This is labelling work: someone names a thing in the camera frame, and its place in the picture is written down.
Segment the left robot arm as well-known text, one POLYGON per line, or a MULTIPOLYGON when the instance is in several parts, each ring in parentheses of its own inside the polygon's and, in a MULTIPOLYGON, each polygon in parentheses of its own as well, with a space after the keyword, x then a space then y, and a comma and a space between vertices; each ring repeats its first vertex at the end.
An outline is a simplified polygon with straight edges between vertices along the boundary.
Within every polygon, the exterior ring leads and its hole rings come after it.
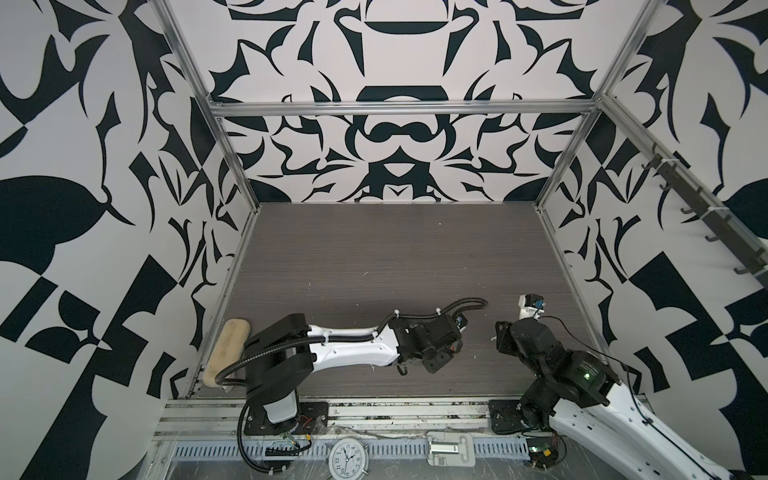
POLYGON ((394 310, 370 328, 336 329, 311 325, 302 313, 289 314, 257 334, 245 319, 226 321, 203 369, 209 388, 238 387, 245 392, 235 429, 238 454, 252 471, 284 473, 294 458, 308 451, 312 441, 289 442, 287 449, 269 447, 259 461, 248 453, 248 436, 290 437, 301 427, 299 386, 313 373, 368 365, 393 367, 406 375, 413 364, 435 373, 463 346, 466 314, 481 310, 487 300, 460 298, 427 314, 394 310))

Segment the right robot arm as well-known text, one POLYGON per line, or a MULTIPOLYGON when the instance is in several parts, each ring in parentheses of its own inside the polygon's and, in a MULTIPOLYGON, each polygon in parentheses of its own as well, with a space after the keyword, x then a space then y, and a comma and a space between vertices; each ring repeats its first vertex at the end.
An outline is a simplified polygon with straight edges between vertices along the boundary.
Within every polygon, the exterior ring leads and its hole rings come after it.
POLYGON ((495 325, 496 349, 534 375, 515 406, 495 401, 499 435, 550 432, 566 437, 628 479, 746 479, 695 449, 635 397, 606 363, 565 348, 538 319, 495 325))

